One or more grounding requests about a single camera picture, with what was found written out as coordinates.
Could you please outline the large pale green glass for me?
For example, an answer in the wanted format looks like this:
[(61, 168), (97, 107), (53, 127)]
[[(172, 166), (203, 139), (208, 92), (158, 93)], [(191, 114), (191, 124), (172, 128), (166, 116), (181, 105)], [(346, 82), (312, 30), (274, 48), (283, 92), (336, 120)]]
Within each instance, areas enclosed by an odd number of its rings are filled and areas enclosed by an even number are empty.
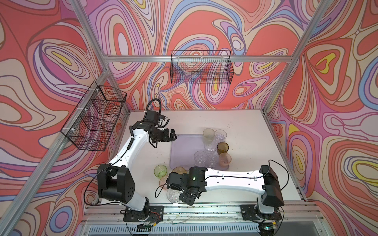
[(204, 145), (212, 144), (215, 138), (215, 131), (211, 128), (206, 128), (203, 130), (203, 142)]

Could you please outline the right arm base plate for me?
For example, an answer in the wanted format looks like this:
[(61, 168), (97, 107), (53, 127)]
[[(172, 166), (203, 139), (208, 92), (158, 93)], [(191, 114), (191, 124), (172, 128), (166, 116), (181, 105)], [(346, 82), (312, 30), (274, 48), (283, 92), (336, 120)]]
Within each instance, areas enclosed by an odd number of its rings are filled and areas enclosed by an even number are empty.
[(282, 219), (280, 210), (275, 206), (265, 206), (261, 207), (256, 205), (241, 205), (241, 214), (243, 220), (249, 220), (257, 223), (263, 222), (273, 222)]

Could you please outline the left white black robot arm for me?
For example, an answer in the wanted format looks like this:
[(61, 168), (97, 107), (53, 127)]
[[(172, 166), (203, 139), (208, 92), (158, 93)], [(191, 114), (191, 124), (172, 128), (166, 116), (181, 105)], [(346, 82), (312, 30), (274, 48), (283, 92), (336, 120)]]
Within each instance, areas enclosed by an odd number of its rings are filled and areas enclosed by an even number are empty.
[(175, 141), (177, 135), (174, 129), (159, 128), (147, 122), (130, 126), (130, 133), (120, 152), (108, 164), (98, 167), (98, 196), (109, 202), (122, 203), (134, 211), (144, 211), (147, 198), (136, 191), (132, 165), (146, 144), (156, 148), (159, 142)]

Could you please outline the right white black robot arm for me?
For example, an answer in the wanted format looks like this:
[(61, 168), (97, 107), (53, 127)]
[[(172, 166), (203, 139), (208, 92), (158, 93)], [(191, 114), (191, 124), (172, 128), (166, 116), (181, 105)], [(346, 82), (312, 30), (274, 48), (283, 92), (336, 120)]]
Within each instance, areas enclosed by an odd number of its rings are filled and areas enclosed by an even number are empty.
[(203, 192), (227, 189), (243, 190), (258, 195), (257, 209), (262, 214), (273, 214), (284, 206), (278, 175), (269, 165), (248, 172), (230, 172), (206, 167), (191, 167), (187, 174), (170, 174), (167, 187), (180, 191), (179, 200), (189, 206)]

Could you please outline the small clear glass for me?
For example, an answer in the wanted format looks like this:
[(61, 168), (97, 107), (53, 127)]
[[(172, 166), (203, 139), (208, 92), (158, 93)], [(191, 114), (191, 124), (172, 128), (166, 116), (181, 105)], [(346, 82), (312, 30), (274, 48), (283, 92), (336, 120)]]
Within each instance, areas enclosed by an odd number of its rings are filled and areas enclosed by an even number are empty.
[(207, 167), (208, 168), (215, 168), (219, 161), (219, 157), (217, 155), (211, 154), (207, 158)]

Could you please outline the amber brown glass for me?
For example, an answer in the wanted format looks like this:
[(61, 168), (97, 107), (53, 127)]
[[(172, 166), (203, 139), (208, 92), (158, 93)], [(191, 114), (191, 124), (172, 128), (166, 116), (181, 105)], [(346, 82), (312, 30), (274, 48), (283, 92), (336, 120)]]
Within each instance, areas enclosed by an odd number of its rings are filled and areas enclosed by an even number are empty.
[(229, 145), (226, 142), (219, 142), (217, 144), (217, 153), (221, 155), (222, 153), (227, 153), (229, 150)]

